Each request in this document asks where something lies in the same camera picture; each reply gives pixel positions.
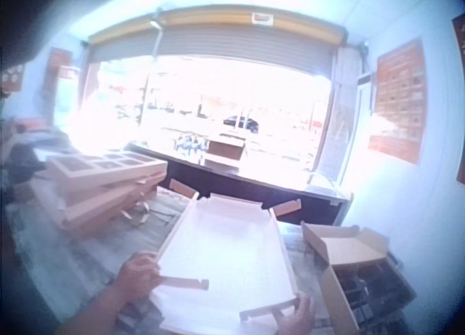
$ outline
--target box lid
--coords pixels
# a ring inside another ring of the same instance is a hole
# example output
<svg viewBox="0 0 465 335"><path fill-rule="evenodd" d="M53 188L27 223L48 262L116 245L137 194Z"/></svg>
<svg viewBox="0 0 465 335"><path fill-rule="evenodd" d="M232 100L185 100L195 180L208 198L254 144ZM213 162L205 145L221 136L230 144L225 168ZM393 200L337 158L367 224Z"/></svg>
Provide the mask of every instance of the box lid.
<svg viewBox="0 0 465 335"><path fill-rule="evenodd" d="M372 262L387 256L389 239L367 227L301 223L305 240L331 266Z"/></svg>

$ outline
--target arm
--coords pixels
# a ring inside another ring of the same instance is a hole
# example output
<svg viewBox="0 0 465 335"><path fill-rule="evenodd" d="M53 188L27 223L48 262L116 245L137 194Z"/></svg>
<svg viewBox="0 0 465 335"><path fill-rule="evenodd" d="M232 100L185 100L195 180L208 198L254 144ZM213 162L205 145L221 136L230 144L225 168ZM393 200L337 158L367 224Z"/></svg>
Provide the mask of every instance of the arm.
<svg viewBox="0 0 465 335"><path fill-rule="evenodd" d="M108 334L126 303L148 295L160 284L155 258L156 254L150 252L134 254L123 264L115 282L84 311L62 324L56 335Z"/></svg>

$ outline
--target car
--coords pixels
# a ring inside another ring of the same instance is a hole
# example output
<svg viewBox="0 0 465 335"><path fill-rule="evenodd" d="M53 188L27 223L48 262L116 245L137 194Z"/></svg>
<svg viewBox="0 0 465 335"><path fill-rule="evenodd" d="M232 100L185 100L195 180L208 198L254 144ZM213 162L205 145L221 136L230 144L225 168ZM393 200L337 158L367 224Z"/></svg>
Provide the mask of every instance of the car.
<svg viewBox="0 0 465 335"><path fill-rule="evenodd" d="M226 118L223 121L223 124L226 124L227 126L235 126L235 123L236 123L237 120L238 120L237 116L231 116L231 117ZM239 124L238 124L239 128L244 127L244 122L245 121L246 121L246 117L241 116L240 120L239 120ZM257 134L259 132L259 124L254 119L248 118L247 123L246 123L246 129L250 130L254 134Z"/></svg>

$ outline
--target poster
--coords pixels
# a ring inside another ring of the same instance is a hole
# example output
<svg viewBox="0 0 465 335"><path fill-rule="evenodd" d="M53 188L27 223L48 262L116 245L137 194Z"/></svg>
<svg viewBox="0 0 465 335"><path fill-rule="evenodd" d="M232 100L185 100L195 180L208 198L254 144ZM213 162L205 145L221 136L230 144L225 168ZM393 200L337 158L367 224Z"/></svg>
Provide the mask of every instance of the poster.
<svg viewBox="0 0 465 335"><path fill-rule="evenodd" d="M73 61L73 53L52 47L49 59L46 64L44 82L42 84L42 95L44 101L44 115L47 123L52 126L54 123L54 102L57 92L58 74L61 66L70 66Z"/></svg>
<svg viewBox="0 0 465 335"><path fill-rule="evenodd" d="M454 20L452 20L452 23L457 35L458 48L460 49L462 68L464 69L465 76L465 14L456 17ZM462 148L462 158L458 168L457 181L465 184L465 140L464 148Z"/></svg>
<svg viewBox="0 0 465 335"><path fill-rule="evenodd" d="M368 148L417 164L427 113L421 39L380 56L376 80L373 128Z"/></svg>

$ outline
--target orange poster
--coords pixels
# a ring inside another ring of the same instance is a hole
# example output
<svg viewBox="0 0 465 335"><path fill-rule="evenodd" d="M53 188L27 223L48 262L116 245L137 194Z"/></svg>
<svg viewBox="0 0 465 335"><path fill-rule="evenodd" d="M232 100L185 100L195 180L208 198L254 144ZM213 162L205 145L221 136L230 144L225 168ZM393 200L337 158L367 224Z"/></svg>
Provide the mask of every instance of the orange poster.
<svg viewBox="0 0 465 335"><path fill-rule="evenodd" d="M421 39L378 58L373 131L368 147L417 164L427 113Z"/></svg>
<svg viewBox="0 0 465 335"><path fill-rule="evenodd" d="M465 14L456 17L452 20L452 23L453 28L456 30L458 48L460 49L460 56L465 75ZM465 140L464 148L462 149L462 158L458 168L457 181L465 184Z"/></svg>

